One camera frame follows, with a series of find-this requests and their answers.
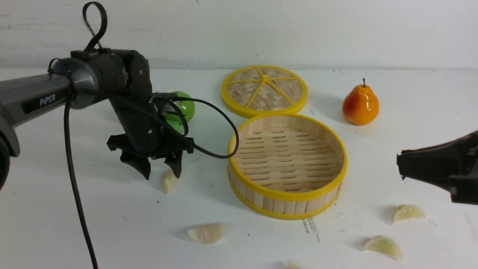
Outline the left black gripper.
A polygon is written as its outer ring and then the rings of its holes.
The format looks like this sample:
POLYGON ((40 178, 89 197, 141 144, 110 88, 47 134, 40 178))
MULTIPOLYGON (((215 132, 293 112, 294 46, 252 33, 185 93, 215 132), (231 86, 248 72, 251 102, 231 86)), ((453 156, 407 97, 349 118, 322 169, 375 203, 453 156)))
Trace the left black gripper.
POLYGON ((192 138, 180 139, 167 127, 150 96, 120 95, 109 100, 124 129, 124 134, 110 136, 110 150, 122 150, 121 162, 150 179, 151 165, 147 157, 165 158, 174 176, 181 177, 183 151, 194 152, 192 138))

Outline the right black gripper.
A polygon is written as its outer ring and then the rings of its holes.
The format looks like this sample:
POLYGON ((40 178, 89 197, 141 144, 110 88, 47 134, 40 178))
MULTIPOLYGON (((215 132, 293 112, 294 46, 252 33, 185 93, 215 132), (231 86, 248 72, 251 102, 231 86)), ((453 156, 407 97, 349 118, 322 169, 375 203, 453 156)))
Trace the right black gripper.
POLYGON ((402 179, 410 178, 449 192, 453 203, 478 204, 478 131, 396 156, 402 179))

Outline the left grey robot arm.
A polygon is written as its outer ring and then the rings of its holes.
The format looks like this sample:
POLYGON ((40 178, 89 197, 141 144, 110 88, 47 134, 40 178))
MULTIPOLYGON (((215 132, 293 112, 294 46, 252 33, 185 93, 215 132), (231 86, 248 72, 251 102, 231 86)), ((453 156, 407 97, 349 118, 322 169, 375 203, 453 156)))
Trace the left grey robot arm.
POLYGON ((10 158, 19 156, 15 128, 71 101, 84 109, 109 99, 124 134, 110 136, 107 146, 120 149, 121 162, 146 179, 149 160, 163 159, 170 175, 181 175, 184 152, 193 153, 193 139, 180 138, 166 124, 166 114, 179 114, 176 93, 153 93, 148 60, 134 50, 73 51, 52 61, 48 73, 1 82, 1 185, 10 158))

